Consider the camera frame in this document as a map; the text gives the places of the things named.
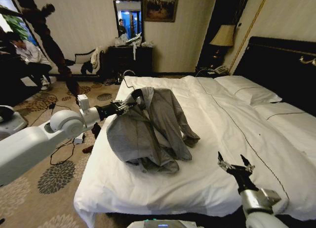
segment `gray jacket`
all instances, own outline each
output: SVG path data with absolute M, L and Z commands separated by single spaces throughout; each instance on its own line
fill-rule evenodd
M 192 160 L 187 146 L 192 147 L 200 138 L 189 127 L 170 89 L 144 87 L 141 90 L 148 117 L 136 105 L 114 118 L 107 128 L 110 146 L 121 161 L 139 165 L 143 172 L 175 173 L 179 170 L 175 159 Z M 131 95 L 126 101 L 135 102 Z

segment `patterned carpet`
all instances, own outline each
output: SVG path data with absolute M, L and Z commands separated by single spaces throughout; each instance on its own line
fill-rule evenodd
M 119 89 L 118 85 L 104 86 L 93 82 L 79 84 L 81 93 L 88 96 L 91 106 L 108 104 Z M 37 126 L 50 119 L 52 110 L 47 108 L 53 102 L 59 105 L 53 113 L 67 109 L 64 106 L 79 111 L 74 96 L 62 81 L 54 83 L 51 90 L 41 91 L 17 105 L 15 110 L 28 120 L 29 125 L 34 123 L 33 126 Z M 84 143 L 75 146 L 74 155 L 64 164 L 51 166 L 48 157 L 11 184 L 0 188 L 0 219 L 5 218 L 1 228 L 86 227 L 73 207 L 74 195 L 90 156 L 83 154 L 82 149 L 95 142 L 91 131 L 85 134 Z M 53 156 L 52 163 L 68 158 L 72 149 L 72 144 L 62 147 Z M 97 217 L 96 227 L 121 226 L 103 214 Z

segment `pillow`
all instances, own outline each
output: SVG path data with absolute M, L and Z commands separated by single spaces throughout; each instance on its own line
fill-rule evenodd
M 254 109 L 316 166 L 316 117 L 288 103 Z
M 231 94 L 252 106 L 282 100 L 274 92 L 242 76 L 220 76 L 215 78 L 215 80 Z

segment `dark wooden dresser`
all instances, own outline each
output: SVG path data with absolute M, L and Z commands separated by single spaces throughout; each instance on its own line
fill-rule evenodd
M 153 75 L 153 48 L 137 47 L 134 60 L 132 46 L 111 46 L 108 49 L 108 60 L 114 76 L 125 70 L 133 70 L 137 76 Z

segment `bed lamp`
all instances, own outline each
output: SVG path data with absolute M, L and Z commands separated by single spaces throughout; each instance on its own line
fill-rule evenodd
M 234 31 L 235 25 L 222 25 L 214 39 L 209 43 L 217 46 L 216 52 L 212 55 L 211 68 L 216 68 L 223 63 L 228 48 L 234 45 Z

